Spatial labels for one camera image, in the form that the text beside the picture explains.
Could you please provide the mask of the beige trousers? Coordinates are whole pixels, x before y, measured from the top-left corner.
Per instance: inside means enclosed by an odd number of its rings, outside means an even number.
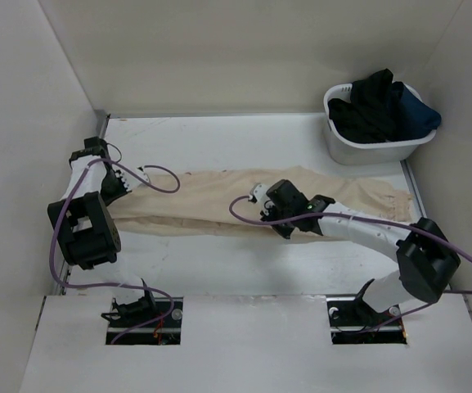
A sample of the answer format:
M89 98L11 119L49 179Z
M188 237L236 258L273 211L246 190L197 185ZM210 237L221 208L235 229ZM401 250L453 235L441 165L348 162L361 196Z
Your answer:
M411 195L373 178L340 178L305 169L241 169L186 172L178 175L180 189L163 194L137 187L117 201L109 212L118 229L155 236L214 235L275 237L269 227L234 218L230 203L247 195L256 183L273 185L290 180L306 197L317 194L364 213L398 222L411 219Z

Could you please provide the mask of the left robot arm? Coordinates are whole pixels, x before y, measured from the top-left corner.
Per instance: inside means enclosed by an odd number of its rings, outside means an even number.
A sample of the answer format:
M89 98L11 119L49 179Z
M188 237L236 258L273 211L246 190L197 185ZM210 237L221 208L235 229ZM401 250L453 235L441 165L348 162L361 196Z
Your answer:
M63 197L47 208L65 261L93 271L103 282L112 282L112 310L102 318L114 327L149 326L159 313L152 291L142 278L127 271L119 258L121 240L108 206L142 184L130 174L114 169L107 142L99 137L84 140L84 149L72 153L72 174Z

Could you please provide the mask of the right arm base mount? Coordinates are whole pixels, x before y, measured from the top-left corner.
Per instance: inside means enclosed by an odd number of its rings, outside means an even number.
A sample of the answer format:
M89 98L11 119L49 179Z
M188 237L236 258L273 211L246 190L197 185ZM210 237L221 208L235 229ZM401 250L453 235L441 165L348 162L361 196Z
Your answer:
M396 305L391 310L377 313L358 309L352 297L330 297L326 300L330 324L330 338L335 345L406 345L407 337Z

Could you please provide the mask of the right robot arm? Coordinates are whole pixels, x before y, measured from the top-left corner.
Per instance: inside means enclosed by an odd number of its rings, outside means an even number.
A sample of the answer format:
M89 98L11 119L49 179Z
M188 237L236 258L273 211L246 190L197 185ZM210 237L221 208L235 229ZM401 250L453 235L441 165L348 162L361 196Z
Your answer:
M432 240L445 238L438 225L422 218L409 229L373 224L369 215L349 209L328 196L308 199L295 185L282 179L271 187L259 183L250 193L261 208L261 220L288 239L298 229L364 246L394 261L391 274L366 282L353 300L329 308L335 327L374 327L393 307L408 300L437 302L461 260L455 251Z

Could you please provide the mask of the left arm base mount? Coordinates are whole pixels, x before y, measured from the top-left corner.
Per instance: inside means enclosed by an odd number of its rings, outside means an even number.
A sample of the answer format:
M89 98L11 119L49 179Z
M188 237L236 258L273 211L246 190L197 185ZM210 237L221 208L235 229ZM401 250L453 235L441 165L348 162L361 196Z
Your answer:
M169 300L156 298L153 307L135 302L117 305L101 317L108 323L106 344L118 346L177 346L181 343L183 306L182 298L173 299L173 310L162 319L157 316L167 314Z

